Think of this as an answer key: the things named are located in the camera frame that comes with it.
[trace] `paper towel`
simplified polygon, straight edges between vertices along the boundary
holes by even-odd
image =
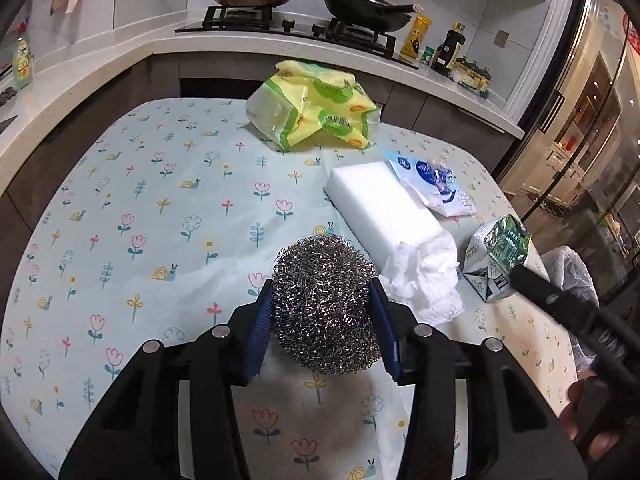
[[[385,162],[335,168],[324,191],[382,269],[379,279],[389,299],[433,326],[462,313],[453,236]]]

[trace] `floral tablecloth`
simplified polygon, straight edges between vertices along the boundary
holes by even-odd
[[[2,326],[2,406],[55,478],[143,342],[180,344],[225,322],[255,299],[280,248],[299,238],[354,240],[322,191],[331,168],[383,160],[381,146],[444,158],[478,207],[472,218],[441,219],[461,254],[481,223],[514,214],[467,152],[388,124],[373,140],[357,150],[320,132],[286,152],[255,131],[240,100],[154,101],[111,125],[40,219]],[[531,261],[542,269],[535,250]],[[484,304],[465,280],[458,290],[465,312],[440,329],[473,343],[502,339],[559,412],[575,379],[566,332],[520,297]],[[272,341],[260,377],[234,390],[250,470],[274,480],[393,479],[411,395],[381,362],[318,376]],[[466,457],[466,419],[457,419],[455,477]]]

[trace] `electrical outlet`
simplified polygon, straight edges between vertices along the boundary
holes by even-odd
[[[499,30],[498,34],[495,35],[494,45],[497,45],[500,48],[504,48],[505,46],[507,46],[508,39],[509,33],[504,32],[503,30]]]

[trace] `stove knob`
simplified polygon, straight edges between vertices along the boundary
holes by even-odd
[[[291,32],[291,29],[296,26],[296,20],[282,20],[282,28],[285,32]]]
[[[324,27],[322,25],[312,25],[311,33],[314,35],[314,38],[319,38],[321,34],[324,34]]]

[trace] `gas stove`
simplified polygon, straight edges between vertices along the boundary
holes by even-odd
[[[176,32],[207,32],[213,30],[247,30],[267,34],[281,34],[296,38],[309,38],[325,43],[338,44],[361,52],[383,57],[406,67],[418,69],[418,66],[406,62],[394,53],[396,38],[366,28],[355,27],[332,18],[330,22],[301,23],[291,16],[284,17],[273,12],[273,7],[226,7],[211,6],[204,20],[185,27],[176,28]]]

